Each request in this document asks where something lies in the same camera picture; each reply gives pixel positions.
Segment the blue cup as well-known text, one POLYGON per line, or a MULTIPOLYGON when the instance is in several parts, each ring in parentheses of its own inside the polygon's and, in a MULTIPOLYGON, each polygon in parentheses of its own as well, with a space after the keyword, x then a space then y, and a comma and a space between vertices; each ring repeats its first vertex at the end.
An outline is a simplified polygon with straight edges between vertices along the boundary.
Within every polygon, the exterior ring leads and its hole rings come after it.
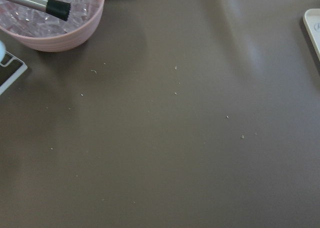
POLYGON ((6 47, 2 41, 0 41, 0 62, 4 59, 6 55, 6 47))

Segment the cream rabbit tray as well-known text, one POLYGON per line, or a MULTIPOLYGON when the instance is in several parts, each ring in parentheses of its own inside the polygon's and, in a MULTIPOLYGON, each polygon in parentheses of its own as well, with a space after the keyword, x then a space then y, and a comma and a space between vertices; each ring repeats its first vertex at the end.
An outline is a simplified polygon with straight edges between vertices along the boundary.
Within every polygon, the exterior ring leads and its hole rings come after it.
POLYGON ((303 16, 303 23, 310 37, 317 58, 320 59, 320 10, 307 10, 303 16))

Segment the white cup rack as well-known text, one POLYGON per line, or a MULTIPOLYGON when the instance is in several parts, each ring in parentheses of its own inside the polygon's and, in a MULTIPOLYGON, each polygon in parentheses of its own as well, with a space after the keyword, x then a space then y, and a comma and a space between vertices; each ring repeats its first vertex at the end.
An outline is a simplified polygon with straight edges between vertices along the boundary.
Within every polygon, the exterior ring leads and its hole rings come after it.
POLYGON ((2 95, 27 69, 25 62, 6 51, 0 62, 0 94, 2 95))

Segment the pink bowl with ice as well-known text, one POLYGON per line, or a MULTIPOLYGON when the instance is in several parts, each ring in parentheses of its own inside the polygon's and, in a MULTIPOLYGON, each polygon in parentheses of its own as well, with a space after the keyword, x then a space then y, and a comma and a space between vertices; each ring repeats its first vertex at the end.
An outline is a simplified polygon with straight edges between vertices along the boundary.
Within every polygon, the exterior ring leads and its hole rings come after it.
POLYGON ((63 52, 71 50, 86 42, 96 31, 103 14, 105 4, 105 0, 97 1, 99 3, 99 7, 96 13, 84 25, 70 33, 48 38, 33 38, 17 35, 6 30, 4 27, 0 28, 0 32, 8 34, 21 44, 33 50, 42 52, 63 52))

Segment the metal muddler black tip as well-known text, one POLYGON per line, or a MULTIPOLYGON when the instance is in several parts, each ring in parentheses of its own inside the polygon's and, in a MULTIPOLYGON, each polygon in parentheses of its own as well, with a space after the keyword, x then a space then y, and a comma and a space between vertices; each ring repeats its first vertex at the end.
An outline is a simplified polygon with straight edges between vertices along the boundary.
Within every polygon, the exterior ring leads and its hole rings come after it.
POLYGON ((67 21, 70 15, 71 4, 57 0, 6 0, 27 8, 38 10, 52 15, 60 20, 67 21))

